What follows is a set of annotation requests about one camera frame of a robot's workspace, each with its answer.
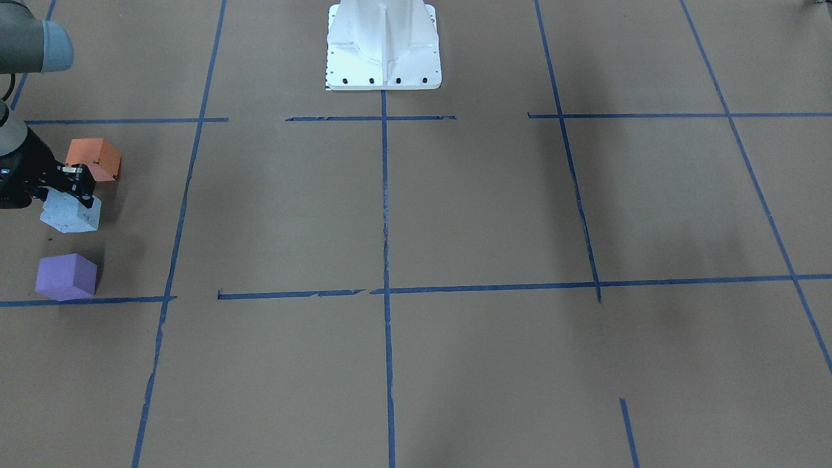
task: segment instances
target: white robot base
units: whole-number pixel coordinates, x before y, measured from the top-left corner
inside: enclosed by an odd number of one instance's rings
[[[423,0],[342,0],[329,9],[326,88],[436,89],[436,9]]]

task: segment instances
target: orange cube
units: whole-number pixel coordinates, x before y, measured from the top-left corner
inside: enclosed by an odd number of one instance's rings
[[[86,164],[96,182],[114,181],[121,168],[121,154],[104,138],[78,138],[69,145],[66,164]]]

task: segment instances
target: grid square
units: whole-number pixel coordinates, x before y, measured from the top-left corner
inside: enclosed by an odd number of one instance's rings
[[[141,465],[387,464],[380,296],[171,304]]]
[[[390,280],[591,281],[557,123],[391,122]]]
[[[379,127],[242,120],[205,127],[174,293],[380,286]]]
[[[826,5],[804,0],[688,3],[732,112],[832,112]]]
[[[230,7],[208,115],[378,116],[377,92],[326,91],[327,12],[335,0],[248,2]]]
[[[739,119],[736,125],[794,268],[830,273],[832,119]]]
[[[442,87],[389,92],[390,115],[519,119],[556,111],[533,1],[426,3],[437,11]]]
[[[198,117],[216,31],[216,7],[187,2],[59,2],[75,63],[32,74],[18,108],[26,119]]]
[[[723,112],[678,2],[556,2],[541,10],[565,113]]]
[[[726,119],[568,125],[603,281],[788,274]]]
[[[0,311],[0,466],[129,466],[158,304]]]
[[[603,309],[575,339],[617,356],[642,466],[832,460],[830,373],[790,281],[607,288]]]
[[[578,337],[599,307],[590,288],[393,296],[396,466],[628,466],[615,356]]]
[[[393,297],[398,465],[822,466],[829,372],[777,283]]]
[[[800,287],[812,310],[818,331],[829,350],[832,346],[832,281],[801,281]],[[806,330],[811,332],[808,322]]]
[[[5,210],[0,237],[15,246],[0,256],[4,301],[42,299],[35,293],[37,262],[78,253],[98,265],[98,297],[159,296],[171,268],[193,124],[37,126],[58,161],[73,138],[106,135],[124,156],[122,177],[100,182],[98,231],[61,234],[39,219],[43,204]]]

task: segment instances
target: foam block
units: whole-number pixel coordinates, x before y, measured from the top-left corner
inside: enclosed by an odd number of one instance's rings
[[[41,221],[63,233],[98,230],[102,201],[92,198],[92,208],[85,208],[75,197],[54,188],[43,203]]]
[[[96,293],[98,267],[76,253],[42,258],[35,291],[55,301],[82,299]]]
[[[86,164],[96,182],[114,181],[121,168],[121,154],[104,138],[78,138],[69,145],[66,164]]]

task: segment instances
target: blue tape line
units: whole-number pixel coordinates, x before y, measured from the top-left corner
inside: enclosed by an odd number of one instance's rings
[[[832,112],[742,112],[731,113],[732,117],[832,117]]]
[[[396,468],[396,418],[393,404],[393,331],[390,325],[390,198],[388,179],[387,92],[381,92],[381,172],[384,212],[384,342],[387,363],[387,450],[389,468]]]
[[[595,287],[591,281],[572,283],[535,283],[535,284],[507,284],[481,286],[427,286],[427,287],[394,287],[390,294],[424,294],[432,292],[478,292],[478,291],[531,291],[539,289],[577,289]],[[384,289],[376,289],[370,294],[382,294]]]
[[[549,53],[549,41],[546,38],[546,28],[543,26],[543,15],[540,13],[540,1],[534,0],[534,8],[537,12],[537,25],[540,27],[540,36],[543,40],[543,52],[546,54],[546,64],[549,68],[549,79],[552,81],[552,94],[555,97],[555,107],[557,108],[557,115],[560,116],[558,121],[561,124],[561,135],[563,136],[563,146],[567,152],[567,161],[569,163],[569,173],[572,175],[572,184],[575,186],[575,199],[577,200],[577,210],[581,215],[581,224],[583,225],[583,236],[587,243],[587,255],[589,256],[589,266],[592,269],[592,280],[595,282],[595,294],[598,302],[601,302],[601,284],[598,279],[598,270],[595,264],[595,254],[592,252],[592,241],[589,237],[589,226],[587,225],[587,215],[583,211],[583,201],[581,199],[581,188],[577,183],[577,172],[575,171],[575,162],[572,160],[572,147],[569,144],[569,135],[567,133],[567,123],[563,118],[563,107],[561,106],[561,96],[557,92],[557,80],[555,79],[555,69],[552,65],[552,55]]]
[[[149,297],[101,297],[90,299],[75,299],[72,301],[2,301],[2,307],[41,307],[41,306],[95,306],[98,304],[127,304],[127,303],[155,303],[165,300],[173,301],[176,296],[149,296]]]
[[[52,19],[52,13],[55,12],[55,3],[56,2],[57,2],[57,0],[52,0],[52,2],[49,3],[49,10],[47,11],[47,16],[45,18],[47,21]],[[12,109],[12,110],[17,109],[17,102],[20,101],[20,95],[23,93],[23,87],[26,86],[26,80],[28,78],[29,78],[28,73],[23,73],[23,75],[20,77],[20,83],[18,83],[17,90],[14,93],[14,98],[12,99],[12,105],[9,106],[10,109]]]
[[[832,273],[798,275],[801,281],[832,280]],[[755,283],[755,282],[777,282],[792,281],[789,275],[769,276],[723,276],[712,278],[667,278],[658,280],[629,280],[629,281],[601,281],[601,287],[631,287],[631,286],[673,286],[673,285],[695,285],[695,284],[728,284],[728,283]],[[391,287],[390,294],[429,294],[435,292],[479,292],[479,291],[534,291],[548,289],[582,289],[594,288],[592,281],[576,281],[562,283],[528,283],[528,284],[501,284],[501,285],[467,285],[467,286],[417,286],[417,287]],[[284,291],[284,292],[255,292],[249,294],[218,294],[220,301],[238,301],[244,299],[283,299],[291,297],[325,297],[325,296],[354,296],[365,289],[337,289],[331,291]],[[379,296],[384,294],[385,289],[380,287],[372,290],[369,294]]]
[[[627,441],[630,443],[630,456],[632,457],[632,467],[633,468],[640,468],[640,464],[638,462],[638,452],[636,451],[636,439],[632,435],[632,424],[630,424],[630,411],[626,408],[626,400],[623,398],[618,399],[622,406],[622,416],[624,417],[624,427],[626,428],[626,438]]]
[[[392,116],[386,117],[389,121],[407,120],[457,120],[457,116]]]
[[[457,120],[456,116],[377,116],[377,117],[291,117],[287,118],[287,122],[381,122],[388,121],[408,121],[408,120]]]
[[[201,120],[205,123],[228,122],[228,117],[208,117]],[[132,124],[132,123],[199,123],[194,118],[115,118],[115,119],[79,119],[79,120],[27,120],[27,125],[104,125],[104,124]]]
[[[815,281],[815,280],[832,280],[832,274],[819,274],[819,275],[798,275],[797,279],[801,281]]]
[[[254,292],[250,294],[222,294],[218,293],[218,301],[241,301],[247,299],[286,299],[291,297],[332,297],[355,296],[364,289],[337,289],[332,291],[287,291],[287,292]]]
[[[47,16],[46,16],[47,21],[52,19],[52,14],[55,12],[55,3],[56,3],[56,0],[52,0],[52,2],[49,3],[49,10],[47,11]]]
[[[604,287],[621,286],[664,286],[664,285],[688,285],[688,284],[726,284],[726,283],[753,283],[766,281],[791,281],[788,275],[773,276],[728,276],[722,278],[677,278],[667,280],[633,280],[633,281],[601,281]]]
[[[208,65],[208,74],[206,76],[205,89],[202,92],[202,104],[200,106],[200,118],[196,124],[196,134],[194,136],[194,146],[191,149],[191,163],[188,166],[188,177],[185,182],[185,190],[182,195],[182,203],[179,211],[179,223],[176,227],[176,238],[173,242],[173,252],[171,253],[171,271],[167,277],[165,285],[165,296],[171,294],[173,289],[173,277],[176,274],[176,261],[179,257],[179,247],[182,239],[182,231],[185,227],[185,215],[188,207],[188,191],[191,188],[191,178],[194,173],[194,165],[196,163],[196,155],[200,147],[200,139],[202,137],[202,123],[206,116],[206,109],[208,108],[208,95],[210,93],[211,79],[214,75],[214,66],[216,64],[216,54],[220,49],[220,36],[222,34],[222,23],[225,19],[225,5],[227,0],[221,0],[220,16],[216,24],[216,32],[214,35],[214,47],[211,50],[210,63]],[[156,370],[159,367],[159,354],[161,352],[162,327],[165,325],[167,319],[167,310],[169,301],[163,301],[161,305],[161,312],[159,314],[159,326],[156,329],[156,349],[153,356],[153,370],[150,378],[147,380],[147,388],[145,389],[145,402],[141,408],[141,420],[139,422],[139,431],[136,436],[136,449],[133,451],[132,468],[138,468],[139,460],[141,459],[141,447],[145,439],[145,429],[147,427],[147,417],[150,414],[151,399],[153,397],[153,386],[156,383]]]
[[[381,117],[290,117],[286,119],[287,122],[343,122],[343,121],[371,121],[379,122]]]
[[[688,10],[687,5],[685,4],[685,0],[679,0],[681,4],[682,10],[685,12],[685,17],[687,18],[688,24],[691,26],[691,31],[693,32],[693,37],[696,40],[696,45],[699,47],[699,52],[702,55],[702,60],[705,61],[705,65],[708,68],[708,73],[711,75],[711,80],[714,83],[714,88],[716,89],[716,93],[720,97],[720,102],[722,103],[722,108],[725,110],[726,116],[728,116],[728,122],[730,123],[731,130],[734,133],[734,138],[736,139],[736,144],[740,148],[740,153],[742,154],[742,159],[745,162],[745,168],[748,170],[748,174],[751,177],[751,181],[754,183],[754,189],[757,191],[757,196],[760,199],[760,204],[763,206],[763,210],[765,211],[765,216],[769,219],[769,224],[771,226],[772,232],[774,232],[775,239],[777,240],[777,246],[780,248],[780,253],[783,255],[783,260],[785,261],[786,267],[789,269],[789,274],[792,281],[795,284],[795,290],[797,291],[797,295],[800,298],[800,304],[803,306],[803,310],[806,314],[806,318],[809,320],[809,324],[812,327],[812,331],[815,334],[815,339],[818,341],[818,346],[820,346],[820,352],[824,356],[824,360],[826,361],[826,366],[829,369],[830,373],[832,373],[832,357],[830,357],[829,350],[826,349],[826,344],[824,343],[824,339],[820,334],[820,330],[818,329],[818,325],[815,322],[815,316],[812,315],[812,310],[809,307],[809,302],[807,302],[806,297],[803,293],[803,288],[800,287],[800,280],[795,273],[795,269],[791,264],[791,259],[789,259],[789,254],[786,252],[785,244],[783,242],[783,238],[780,236],[780,231],[777,229],[777,225],[775,223],[774,216],[771,214],[771,210],[769,209],[769,204],[765,200],[765,196],[763,195],[763,190],[760,187],[760,181],[757,180],[757,176],[754,173],[754,168],[751,166],[751,160],[748,158],[748,153],[745,150],[745,145],[742,142],[742,138],[740,138],[740,131],[736,127],[736,123],[734,122],[734,118],[730,114],[730,110],[728,108],[728,102],[726,101],[725,94],[722,92],[722,88],[720,87],[719,82],[716,79],[716,73],[714,73],[714,68],[711,66],[711,61],[708,59],[708,55],[705,52],[705,46],[702,44],[702,41],[699,37],[699,33],[696,31],[696,25],[693,23],[693,17],[691,16],[691,12]]]
[[[680,113],[621,113],[621,114],[532,114],[527,112],[531,119],[579,119],[579,118],[725,118],[724,112],[680,112]],[[731,117],[762,117],[762,118],[789,118],[789,117],[832,117],[832,112],[743,112],[730,115]]]

